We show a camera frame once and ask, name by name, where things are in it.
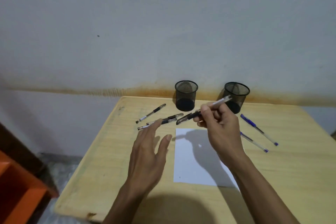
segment person's left hand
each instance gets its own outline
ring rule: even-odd
[[[172,135],[162,138],[157,154],[154,153],[154,137],[162,119],[141,130],[134,141],[125,182],[138,196],[148,194],[161,179],[166,163],[166,154]]]

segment person's left arm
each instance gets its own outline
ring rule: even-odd
[[[161,179],[172,138],[172,135],[164,136],[157,153],[154,153],[155,132],[161,122],[159,119],[138,133],[132,148],[128,177],[102,224],[131,223],[142,199]]]

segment hand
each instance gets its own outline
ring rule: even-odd
[[[211,104],[203,104],[202,116],[195,117],[194,121],[199,127],[208,129],[211,146],[224,165],[231,169],[236,161],[246,157],[240,137],[238,117],[226,104],[221,104],[215,110],[209,108]]]
[[[166,163],[166,154],[172,135],[162,138],[157,154],[154,153],[154,137],[162,119],[141,130],[133,144],[125,184],[137,195],[148,194],[161,179]]]

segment white paper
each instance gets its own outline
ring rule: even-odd
[[[238,188],[203,129],[176,129],[174,182]]]

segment blue pen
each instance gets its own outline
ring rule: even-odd
[[[250,141],[251,143],[253,143],[255,146],[257,146],[258,148],[262,149],[264,152],[268,152],[267,149],[265,149],[264,147],[262,147],[260,144],[258,144],[257,142],[253,141],[251,138],[249,138],[247,135],[243,134],[242,132],[240,132],[240,135],[242,137],[244,137],[245,139],[247,139],[248,141]]]
[[[278,146],[279,144],[275,141],[273,141],[269,135],[267,135],[266,133],[264,133],[260,128],[257,127],[256,124],[254,124],[251,120],[247,119],[243,114],[240,115],[240,117],[246,121],[248,124],[250,124],[252,127],[254,127],[256,130],[258,130],[260,133],[262,133],[264,135],[264,137],[266,137],[268,140],[270,140],[275,146]]]

